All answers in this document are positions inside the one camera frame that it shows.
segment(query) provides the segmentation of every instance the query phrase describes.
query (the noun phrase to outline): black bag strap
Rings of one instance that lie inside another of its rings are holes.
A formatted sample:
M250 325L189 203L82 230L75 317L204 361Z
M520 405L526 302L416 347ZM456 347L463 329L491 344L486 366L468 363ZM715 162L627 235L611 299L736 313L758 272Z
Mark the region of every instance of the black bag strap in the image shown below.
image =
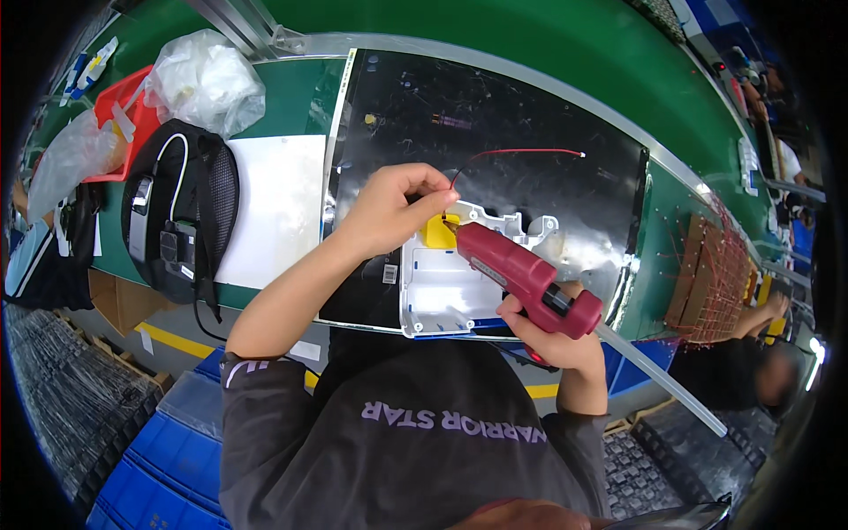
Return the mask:
M215 163L221 146L215 142L207 142L204 137L198 137L198 241L195 254L195 292L206 301L212 310L215 320L220 324L220 306L215 295L215 273L218 264L215 262L215 238L218 224L215 219L215 204L212 200L212 188L209 185L209 169Z

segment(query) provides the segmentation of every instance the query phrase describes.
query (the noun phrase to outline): red plastic basket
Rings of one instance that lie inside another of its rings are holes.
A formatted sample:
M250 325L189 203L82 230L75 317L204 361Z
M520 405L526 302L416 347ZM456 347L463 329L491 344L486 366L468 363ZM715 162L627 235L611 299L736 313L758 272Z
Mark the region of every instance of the red plastic basket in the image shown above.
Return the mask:
M98 117L98 126L103 127L107 120L111 120L112 106L114 102L123 107L130 100L132 94L138 88L139 83L144 81L144 78L153 69L153 65L142 68L135 74L128 75L121 81L110 86L106 90L100 92L97 101L94 103L94 114ZM139 94L136 102L126 110L126 117L136 125L136 132L133 134L132 142L126 146L126 158L117 170L107 175L89 176L83 182L104 182L104 181L125 181L130 172L132 161L138 154L138 149L150 138L159 127L159 118L156 117L156 109L151 109L144 106L144 92Z

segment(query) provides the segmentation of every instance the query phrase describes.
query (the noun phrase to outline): red wire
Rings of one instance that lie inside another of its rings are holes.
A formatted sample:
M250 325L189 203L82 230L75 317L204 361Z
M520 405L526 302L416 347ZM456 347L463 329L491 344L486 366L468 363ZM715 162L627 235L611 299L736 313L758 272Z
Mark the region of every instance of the red wire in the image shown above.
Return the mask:
M454 182L456 182L456 177L460 175L460 173L471 163L472 160L477 157L481 157L484 154L497 153L569 153L578 156L581 159L586 158L586 153L572 151L571 149L495 149L494 151L483 151L482 153L477 153L471 158L469 158L466 164L462 166L462 169L456 172L456 175L454 175L453 180L450 181L450 189L454 189Z

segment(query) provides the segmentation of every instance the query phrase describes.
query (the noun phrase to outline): blue storage bin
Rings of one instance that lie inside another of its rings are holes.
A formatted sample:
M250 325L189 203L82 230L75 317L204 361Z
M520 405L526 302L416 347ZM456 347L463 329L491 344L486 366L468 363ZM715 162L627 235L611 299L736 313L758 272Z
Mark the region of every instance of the blue storage bin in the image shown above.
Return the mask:
M112 521L106 510L98 506L95 502L92 512L88 514L86 528L88 530L120 530L121 526L115 521Z
M212 381L220 382L220 358L224 356L224 347L219 346L212 350L212 353L207 355L206 359L201 360L200 364L194 369L194 373L201 376L206 376Z
M224 441L224 396L220 383L206 376L184 371L156 405L156 410L210 438Z
M668 366L672 363L674 352L677 350L678 344L679 339L673 338L668 340L637 341L633 343L633 346L635 346L643 354L647 355L648 358L653 360L662 370L667 371ZM607 345L607 343L603 343L603 348L605 360L608 361L606 364L606 387L610 389L609 395L611 398L641 387L650 381L648 374L641 371L629 360L624 359L621 354L619 354L611 346ZM610 382L610 368L612 365L616 364L615 359L618 359L617 369L612 378L612 382Z
M125 459L182 497L223 517L218 503L220 447L217 440L157 412L133 440Z
M88 528L231 529L224 519L185 499L126 457L100 491Z

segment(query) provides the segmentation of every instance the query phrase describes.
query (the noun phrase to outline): gray device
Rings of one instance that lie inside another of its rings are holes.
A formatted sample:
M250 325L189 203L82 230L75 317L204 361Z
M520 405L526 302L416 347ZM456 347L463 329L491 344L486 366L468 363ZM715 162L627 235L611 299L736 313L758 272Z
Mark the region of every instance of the gray device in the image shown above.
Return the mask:
M135 261L144 261L148 241L148 211L150 193L153 191L153 178L145 176L138 183L136 196L132 198L130 212L129 248Z

